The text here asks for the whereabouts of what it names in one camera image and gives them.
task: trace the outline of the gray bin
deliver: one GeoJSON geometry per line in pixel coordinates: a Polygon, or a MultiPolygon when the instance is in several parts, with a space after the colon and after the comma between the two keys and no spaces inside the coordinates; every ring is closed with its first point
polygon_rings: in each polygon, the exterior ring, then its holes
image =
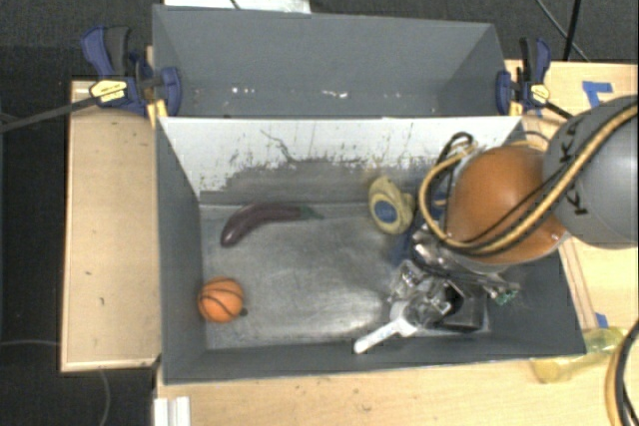
{"type": "Polygon", "coordinates": [[[167,384],[583,352],[557,254],[511,268],[523,291],[491,303],[479,332],[352,352],[388,317],[393,239],[368,217],[368,185],[386,174],[414,193],[453,133],[490,147],[516,131],[516,119],[490,116],[503,66],[490,26],[157,7],[154,50],[185,87],[180,117],[160,120],[157,137],[167,384]],[[220,247],[229,215],[260,201],[324,218],[220,247]],[[197,309],[219,274],[246,294],[248,315],[228,324],[197,309]]]}

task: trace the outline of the brown ball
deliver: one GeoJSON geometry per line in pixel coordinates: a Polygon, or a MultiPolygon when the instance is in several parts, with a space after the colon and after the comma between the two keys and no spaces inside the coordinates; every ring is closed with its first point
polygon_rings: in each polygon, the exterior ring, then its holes
{"type": "MultiPolygon", "coordinates": [[[[542,165],[543,153],[525,146],[493,148],[475,157],[461,171],[452,190],[447,207],[449,235],[460,241],[485,241],[508,229],[533,202],[541,200],[541,194],[530,198],[495,228],[490,227],[541,185],[542,165]]],[[[557,245],[564,233],[565,227],[550,215],[520,244],[476,259],[497,264],[534,259],[557,245]]]]}
{"type": "Polygon", "coordinates": [[[214,277],[198,293],[198,309],[208,321],[227,323],[242,312],[244,292],[232,278],[214,277]]]}

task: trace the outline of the toy basketball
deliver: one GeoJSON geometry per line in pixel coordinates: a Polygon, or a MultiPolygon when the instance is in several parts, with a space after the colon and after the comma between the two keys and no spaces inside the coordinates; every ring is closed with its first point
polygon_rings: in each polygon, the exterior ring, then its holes
{"type": "Polygon", "coordinates": [[[229,277],[214,277],[198,293],[198,309],[208,321],[227,323],[240,315],[242,287],[229,277]]]}

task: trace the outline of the wooden table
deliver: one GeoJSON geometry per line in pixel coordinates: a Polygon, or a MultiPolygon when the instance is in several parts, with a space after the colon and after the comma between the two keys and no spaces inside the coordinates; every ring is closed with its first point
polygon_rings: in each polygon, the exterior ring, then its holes
{"type": "MultiPolygon", "coordinates": [[[[557,105],[577,113],[590,107],[582,81],[610,83],[606,101],[636,93],[637,67],[553,63],[546,85],[557,105]]],[[[74,83],[74,100],[86,87],[74,83]]],[[[526,123],[550,134],[553,116],[526,123]]],[[[91,108],[71,119],[63,371],[150,366],[161,352],[153,150],[153,131],[139,117],[91,108]]],[[[582,328],[595,326],[593,310],[630,327],[639,313],[636,248],[604,251],[570,240],[562,256],[582,328]]],[[[526,361],[170,387],[159,379],[157,395],[190,398],[194,426],[600,426],[607,424],[605,369],[554,385],[539,384],[526,361]]],[[[627,381],[636,396],[632,363],[627,381]]]]}

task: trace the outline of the black carpet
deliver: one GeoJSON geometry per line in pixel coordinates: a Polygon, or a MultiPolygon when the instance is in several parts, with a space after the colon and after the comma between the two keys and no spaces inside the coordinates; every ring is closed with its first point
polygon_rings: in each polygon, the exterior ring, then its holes
{"type": "MultiPolygon", "coordinates": [[[[151,42],[151,10],[162,0],[0,0],[3,112],[28,116],[68,101],[74,75],[92,72],[79,47],[96,24],[128,25],[131,46],[151,42]]],[[[573,0],[543,0],[567,28],[573,0]]],[[[376,14],[493,23],[504,55],[519,56],[520,36],[541,36],[555,58],[564,41],[534,0],[312,0],[316,12],[376,14]]],[[[637,62],[637,0],[583,0],[576,42],[595,61],[637,62]]],[[[4,138],[2,340],[57,340],[64,248],[66,122],[4,138]]],[[[0,349],[0,424],[99,424],[98,375],[61,376],[55,348],[0,349]]],[[[108,372],[108,424],[149,420],[148,370],[108,372]]]]}

